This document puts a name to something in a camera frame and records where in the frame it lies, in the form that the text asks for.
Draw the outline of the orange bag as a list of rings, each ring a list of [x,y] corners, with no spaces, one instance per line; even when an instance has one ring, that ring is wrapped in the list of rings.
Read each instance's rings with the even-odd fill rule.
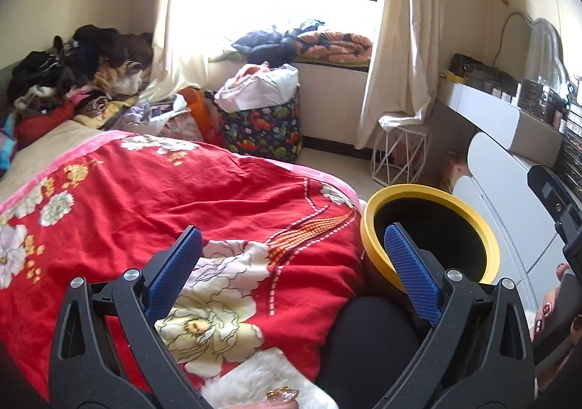
[[[187,102],[187,107],[197,123],[203,140],[222,147],[220,115],[213,102],[201,89],[193,86],[180,89],[179,93]]]

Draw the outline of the pile of dark clothes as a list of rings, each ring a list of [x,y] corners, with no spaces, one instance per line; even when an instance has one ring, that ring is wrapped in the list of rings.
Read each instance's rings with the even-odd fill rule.
[[[17,123],[46,116],[79,95],[81,108],[135,98],[149,83],[154,57],[149,32],[122,34],[84,25],[72,38],[59,36],[47,51],[33,51],[12,70],[6,95]]]

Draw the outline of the yellow rimmed black trash bin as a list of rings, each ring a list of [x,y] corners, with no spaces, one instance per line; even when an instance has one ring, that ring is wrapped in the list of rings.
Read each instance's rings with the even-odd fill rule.
[[[492,229],[471,206],[450,193],[421,184],[382,188],[367,201],[360,222],[364,266],[381,289],[402,293],[398,273],[384,249],[389,225],[399,223],[420,249],[432,252],[445,268],[491,284],[501,255]]]

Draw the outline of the cream curtain right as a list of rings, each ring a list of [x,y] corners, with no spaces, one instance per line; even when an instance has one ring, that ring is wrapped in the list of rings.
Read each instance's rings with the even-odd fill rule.
[[[439,0],[383,0],[355,147],[364,148],[381,117],[396,125],[427,117],[439,78]]]

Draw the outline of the cream curtain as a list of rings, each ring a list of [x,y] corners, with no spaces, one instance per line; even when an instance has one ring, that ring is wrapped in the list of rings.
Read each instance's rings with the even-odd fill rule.
[[[224,42],[216,10],[223,0],[155,0],[154,57],[141,103],[166,100],[187,86],[210,86],[210,60]]]
[[[381,117],[396,125],[427,117],[439,78],[439,0],[383,0],[355,147],[364,148]]]

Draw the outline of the red floral blanket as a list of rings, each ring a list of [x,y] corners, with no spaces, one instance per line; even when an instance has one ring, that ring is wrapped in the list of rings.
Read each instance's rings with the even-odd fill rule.
[[[340,309],[362,288],[361,206],[330,175],[150,135],[53,135],[1,181],[1,341],[48,392],[70,281],[118,278],[188,226],[203,252],[157,330],[195,385],[280,350],[308,380]]]

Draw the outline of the dark jacket on sill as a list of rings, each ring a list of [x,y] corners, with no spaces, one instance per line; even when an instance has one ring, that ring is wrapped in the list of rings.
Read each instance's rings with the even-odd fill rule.
[[[300,35],[317,31],[322,26],[323,21],[308,19],[284,33],[277,30],[248,32],[232,42],[231,47],[245,56],[248,63],[268,63],[270,67],[280,67],[294,60],[295,42]]]

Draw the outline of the orange patterned folded quilt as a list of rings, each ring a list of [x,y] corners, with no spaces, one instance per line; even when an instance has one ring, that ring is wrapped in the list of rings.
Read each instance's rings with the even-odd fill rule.
[[[299,60],[341,65],[367,65],[373,43],[363,35],[334,31],[310,31],[295,39]]]

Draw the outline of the vanity mirror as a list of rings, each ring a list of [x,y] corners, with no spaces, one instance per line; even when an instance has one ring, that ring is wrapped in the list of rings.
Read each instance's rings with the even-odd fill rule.
[[[562,99],[571,94],[560,36],[544,18],[532,19],[522,10],[512,11],[503,23],[492,65],[518,81],[546,85]]]

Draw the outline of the white clothes in basket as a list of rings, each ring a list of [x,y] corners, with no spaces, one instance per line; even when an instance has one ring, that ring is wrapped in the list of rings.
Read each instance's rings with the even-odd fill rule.
[[[226,113],[279,106],[290,101],[299,84],[299,71],[285,63],[272,68],[267,61],[247,63],[215,93],[214,102]]]

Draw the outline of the white vanity desk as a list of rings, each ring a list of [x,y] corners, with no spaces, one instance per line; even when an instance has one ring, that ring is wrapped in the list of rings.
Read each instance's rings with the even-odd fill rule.
[[[557,286],[563,241],[553,218],[528,185],[531,167],[551,167],[562,136],[517,107],[465,84],[439,81],[437,100],[477,132],[467,149],[470,174],[453,195],[488,222],[500,248],[497,279],[511,278],[524,308],[535,312]]]

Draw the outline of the cream curtain left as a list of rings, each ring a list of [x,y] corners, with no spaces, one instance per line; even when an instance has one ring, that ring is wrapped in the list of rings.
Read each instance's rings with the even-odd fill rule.
[[[224,42],[216,10],[223,0],[155,0],[154,57],[141,103],[166,100],[187,86],[210,86],[210,60]]]

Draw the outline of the dinosaur print laundry basket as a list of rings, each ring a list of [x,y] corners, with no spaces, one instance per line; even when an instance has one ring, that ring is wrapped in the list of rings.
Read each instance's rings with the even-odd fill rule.
[[[286,103],[227,113],[218,108],[223,147],[240,155],[294,163],[303,148],[300,90]]]

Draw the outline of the floral patterned cushion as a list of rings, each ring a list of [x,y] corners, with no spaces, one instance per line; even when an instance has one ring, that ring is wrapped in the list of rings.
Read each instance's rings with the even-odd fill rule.
[[[185,141],[201,142],[203,140],[198,124],[190,112],[179,113],[169,119],[159,135]]]

